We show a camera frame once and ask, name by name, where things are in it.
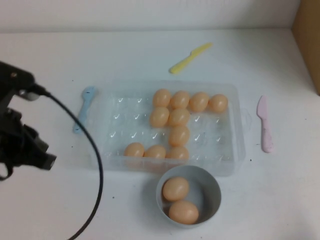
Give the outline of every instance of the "knife handle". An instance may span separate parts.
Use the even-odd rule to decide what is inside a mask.
[[[184,69],[194,58],[196,57],[196,55],[190,55],[188,57],[186,57],[185,59],[183,59],[182,61],[178,62],[176,65],[174,65],[173,67],[171,67],[169,69],[169,72],[171,74],[178,74],[180,73],[180,71],[182,69]]]
[[[262,120],[262,150],[265,153],[272,153],[275,150],[272,142],[270,125],[267,119]]]

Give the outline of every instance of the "brown egg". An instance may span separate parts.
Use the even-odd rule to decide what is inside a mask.
[[[169,110],[166,107],[156,107],[149,118],[149,123],[154,128],[162,128],[166,125],[169,118]]]
[[[199,218],[196,205],[189,201],[176,201],[169,209],[169,218],[180,224],[195,224]]]
[[[190,96],[186,91],[177,91],[171,98],[173,109],[185,109],[189,104]]]
[[[184,146],[190,137],[190,131],[186,126],[175,126],[169,135],[169,144],[173,147]]]
[[[209,101],[209,107],[214,113],[223,113],[228,107],[228,98],[223,94],[214,95]]]
[[[169,115],[169,126],[176,127],[176,126],[185,126],[187,125],[190,118],[190,113],[185,108],[177,108],[173,110]]]
[[[144,156],[144,153],[145,153],[145,148],[139,142],[133,142],[129,144],[124,150],[124,155],[127,157],[142,158]]]
[[[161,145],[153,145],[145,151],[146,158],[164,159],[166,157],[166,149]]]
[[[199,113],[206,109],[209,102],[209,96],[203,91],[197,92],[192,96],[189,102],[190,109]]]
[[[152,104],[154,107],[167,107],[170,103],[171,93],[168,89],[159,89],[153,95]]]
[[[184,146],[176,146],[167,153],[166,158],[168,159],[189,159],[189,151]]]
[[[170,202],[184,199],[189,193],[188,180],[181,176],[170,178],[163,185],[162,193]]]
[[[124,150],[124,156],[127,157],[136,157],[136,159],[128,159],[125,161],[125,165],[129,169],[140,169],[142,167],[142,159],[141,157],[144,156],[145,148],[139,142],[133,142],[129,144]]]

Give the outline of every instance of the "white table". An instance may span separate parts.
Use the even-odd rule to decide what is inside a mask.
[[[192,49],[214,46],[179,75],[168,69]],[[315,240],[320,238],[320,97],[288,29],[0,34],[0,60],[35,74],[77,113],[88,85],[122,80],[234,84],[252,117],[239,172],[218,178],[222,203],[207,224],[176,229],[154,205],[156,175],[105,172],[101,205],[82,240]],[[268,96],[276,152],[263,153],[259,97]],[[50,144],[51,171],[15,169],[0,183],[0,238],[63,240],[87,219],[98,191],[73,122],[53,102],[11,107]]]

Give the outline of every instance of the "clear plastic container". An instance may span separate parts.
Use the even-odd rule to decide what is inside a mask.
[[[130,143],[139,142],[147,149],[163,145],[170,150],[170,127],[152,128],[149,115],[152,99],[159,89],[168,89],[173,95],[184,90],[190,96],[203,91],[210,97],[224,94],[229,100],[222,114],[206,110],[190,112],[187,124],[190,139],[186,144],[189,160],[136,158],[123,156]],[[206,169],[214,176],[230,176],[241,165],[245,156],[245,143],[237,89],[229,84],[190,81],[116,81],[97,86],[98,93],[88,112],[87,127],[101,153],[106,170],[145,171],[164,173],[178,165],[194,165]],[[92,163],[97,167],[95,154]]]

